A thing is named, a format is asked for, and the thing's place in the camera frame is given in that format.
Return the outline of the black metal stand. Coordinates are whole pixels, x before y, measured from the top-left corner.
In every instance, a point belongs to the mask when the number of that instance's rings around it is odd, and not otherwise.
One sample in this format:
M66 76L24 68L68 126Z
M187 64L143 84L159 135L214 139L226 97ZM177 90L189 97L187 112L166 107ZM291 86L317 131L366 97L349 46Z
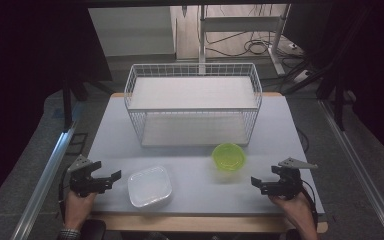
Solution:
M87 90L81 80L78 79L68 79L63 80L63 113L64 113L64 128L63 132L67 132L73 122L72 116L72 104L71 104L71 95L78 101L86 101L88 97Z
M333 118L341 131L344 131L343 125L343 105L344 105L344 82L343 76L338 67L328 66L323 74L323 80L320 83L316 96L318 99L327 99L331 93L334 93L333 100Z

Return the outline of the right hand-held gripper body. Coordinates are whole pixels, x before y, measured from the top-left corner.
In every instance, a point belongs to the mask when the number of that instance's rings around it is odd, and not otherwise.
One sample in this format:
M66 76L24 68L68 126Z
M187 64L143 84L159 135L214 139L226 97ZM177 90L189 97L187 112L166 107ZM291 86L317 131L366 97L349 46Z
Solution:
M303 189L303 180L301 179L301 169L317 169L316 164L310 164L295 158L287 158L278 163L283 171L277 182L263 182L267 186L266 191L261 190L262 195L284 196L287 199L294 198Z

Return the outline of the white wire shelf rack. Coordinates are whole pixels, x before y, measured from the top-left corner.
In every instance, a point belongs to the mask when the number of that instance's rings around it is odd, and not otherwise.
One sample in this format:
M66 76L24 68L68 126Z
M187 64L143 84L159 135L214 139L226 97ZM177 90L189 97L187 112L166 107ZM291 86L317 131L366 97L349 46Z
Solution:
M135 64L124 101L143 146L246 145L262 86L252 63Z

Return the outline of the wooden table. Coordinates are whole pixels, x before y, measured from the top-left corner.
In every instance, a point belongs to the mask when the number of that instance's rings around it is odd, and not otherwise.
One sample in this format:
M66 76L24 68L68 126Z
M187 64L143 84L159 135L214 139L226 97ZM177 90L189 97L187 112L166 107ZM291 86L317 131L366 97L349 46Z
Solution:
M110 97L89 152L101 162L98 176L120 171L113 188L96 198L93 215L111 230L177 232L284 232L290 223L282 211L252 186L253 177L277 180L272 166L293 157L303 160L286 99L266 95L246 163L237 172L218 170L209 147L147 148L139 144L121 94ZM162 166L171 180L167 202L138 209L129 199L128 178L143 169Z

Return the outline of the green translucent bowl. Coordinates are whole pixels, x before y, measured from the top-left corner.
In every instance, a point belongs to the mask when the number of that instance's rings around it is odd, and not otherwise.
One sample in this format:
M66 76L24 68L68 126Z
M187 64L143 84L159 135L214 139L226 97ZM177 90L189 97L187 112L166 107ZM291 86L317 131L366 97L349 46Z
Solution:
M219 170L237 171L246 162L243 149L233 143L223 143L214 148L211 157Z

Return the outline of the person's right hand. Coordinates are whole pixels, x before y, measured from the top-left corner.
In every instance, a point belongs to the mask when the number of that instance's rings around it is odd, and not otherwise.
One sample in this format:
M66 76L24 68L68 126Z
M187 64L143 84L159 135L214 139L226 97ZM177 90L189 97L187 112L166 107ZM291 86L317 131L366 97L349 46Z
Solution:
M303 193L299 193L290 200L284 200L278 196L269 196L269 199L284 211L286 218L298 232L317 232L310 204Z

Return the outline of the white power strip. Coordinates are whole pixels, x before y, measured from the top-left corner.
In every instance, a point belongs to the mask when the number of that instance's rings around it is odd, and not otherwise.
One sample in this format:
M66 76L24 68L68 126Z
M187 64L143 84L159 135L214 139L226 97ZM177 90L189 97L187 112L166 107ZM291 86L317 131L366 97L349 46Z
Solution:
M303 70L301 73L299 73L293 80L294 83L300 83L304 80L306 80L308 77L310 77L313 74L310 70Z

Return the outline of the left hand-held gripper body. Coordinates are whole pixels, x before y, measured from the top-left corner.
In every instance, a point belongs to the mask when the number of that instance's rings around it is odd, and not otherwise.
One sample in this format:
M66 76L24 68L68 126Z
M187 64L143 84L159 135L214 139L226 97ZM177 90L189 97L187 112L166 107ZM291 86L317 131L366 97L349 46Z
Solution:
M112 188L112 184L107 184L104 178L94 178L91 174L85 172L85 167L93 161L83 155L79 155L73 164L68 168L70 173L70 189L80 197L87 197L90 193L103 194L107 189Z

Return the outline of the person's left hand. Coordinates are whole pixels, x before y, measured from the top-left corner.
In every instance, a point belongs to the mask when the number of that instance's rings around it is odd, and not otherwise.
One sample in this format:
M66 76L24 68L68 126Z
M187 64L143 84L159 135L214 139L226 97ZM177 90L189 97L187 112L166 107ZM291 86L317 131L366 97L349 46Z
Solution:
M87 197L79 197L70 191L65 201L64 227L80 231L92 210L96 196L96 193L90 193Z

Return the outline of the white square plastic container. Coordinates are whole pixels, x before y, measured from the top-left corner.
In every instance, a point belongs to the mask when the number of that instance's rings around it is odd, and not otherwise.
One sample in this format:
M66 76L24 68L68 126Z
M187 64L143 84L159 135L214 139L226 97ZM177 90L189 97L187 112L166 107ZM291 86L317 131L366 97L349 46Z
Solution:
M155 166L132 174L128 178L128 193L132 205L138 209L165 202L172 194L167 170Z

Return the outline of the white metal desk frame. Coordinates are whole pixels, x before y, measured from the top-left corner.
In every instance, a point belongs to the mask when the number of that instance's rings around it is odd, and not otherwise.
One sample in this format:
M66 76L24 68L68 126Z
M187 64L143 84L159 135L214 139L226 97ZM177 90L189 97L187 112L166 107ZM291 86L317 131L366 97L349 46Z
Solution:
M286 73L279 60L277 50L287 20L290 4L286 4L279 16L263 17L206 17L204 6L200 6L199 55L200 63L206 62L204 39L207 32L274 32L274 40L267 51L278 76Z

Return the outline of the aluminium rail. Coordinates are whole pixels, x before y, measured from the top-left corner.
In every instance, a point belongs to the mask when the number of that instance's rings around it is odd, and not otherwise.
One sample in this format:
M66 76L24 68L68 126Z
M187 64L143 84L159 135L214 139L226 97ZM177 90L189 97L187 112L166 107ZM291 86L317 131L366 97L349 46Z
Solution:
M38 180L38 183L24 209L21 218L16 225L16 228L10 240L27 240L34 223L38 217L44 200L50 190L57 170L64 157L65 151L68 148L69 142L75 132L77 122L73 121L67 130L64 130L53 148L51 156Z
M359 155L351 144L347 134L342 130L334 119L334 110L326 100L319 100L318 104L326 117L339 145L346 155L360 185L362 186L370 204L372 205L378 219L384 228L384 197L374 185L372 178L364 167Z

